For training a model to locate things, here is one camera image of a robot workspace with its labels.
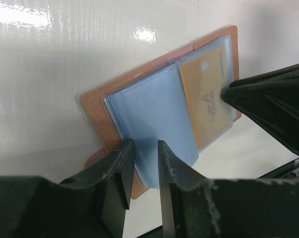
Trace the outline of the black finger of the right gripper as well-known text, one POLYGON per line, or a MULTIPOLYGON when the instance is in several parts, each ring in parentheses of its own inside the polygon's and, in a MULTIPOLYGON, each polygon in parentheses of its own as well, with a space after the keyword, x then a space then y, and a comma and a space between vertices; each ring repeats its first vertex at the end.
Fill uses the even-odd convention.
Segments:
POLYGON ((221 98, 299 156, 299 63, 234 81, 221 98))

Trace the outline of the brown leather card holder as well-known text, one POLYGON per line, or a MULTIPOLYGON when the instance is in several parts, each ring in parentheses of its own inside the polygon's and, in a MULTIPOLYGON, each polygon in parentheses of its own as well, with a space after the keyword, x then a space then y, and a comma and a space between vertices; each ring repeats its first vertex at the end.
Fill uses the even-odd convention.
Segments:
POLYGON ((81 105, 103 144, 85 167, 113 152, 123 140, 133 139, 136 163, 131 197, 137 199, 159 187, 158 140, 166 141, 193 165, 203 150, 197 148, 179 64, 194 52, 221 44, 230 55, 234 82, 239 78, 239 54, 238 29, 232 25, 85 92, 81 105))

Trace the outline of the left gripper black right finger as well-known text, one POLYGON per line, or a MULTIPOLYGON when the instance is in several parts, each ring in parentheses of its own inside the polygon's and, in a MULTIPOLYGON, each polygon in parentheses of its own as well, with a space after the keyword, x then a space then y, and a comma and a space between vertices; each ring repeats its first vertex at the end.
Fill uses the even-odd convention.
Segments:
POLYGON ((208 179, 158 141, 163 236, 299 238, 299 179, 208 179))

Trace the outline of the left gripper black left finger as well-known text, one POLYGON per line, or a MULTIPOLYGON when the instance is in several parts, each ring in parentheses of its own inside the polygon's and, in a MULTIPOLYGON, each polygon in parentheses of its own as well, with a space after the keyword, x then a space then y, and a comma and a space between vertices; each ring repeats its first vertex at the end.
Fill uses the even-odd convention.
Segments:
POLYGON ((124 141, 89 168, 54 183, 0 177, 0 238, 120 238, 129 209, 135 143, 124 141))

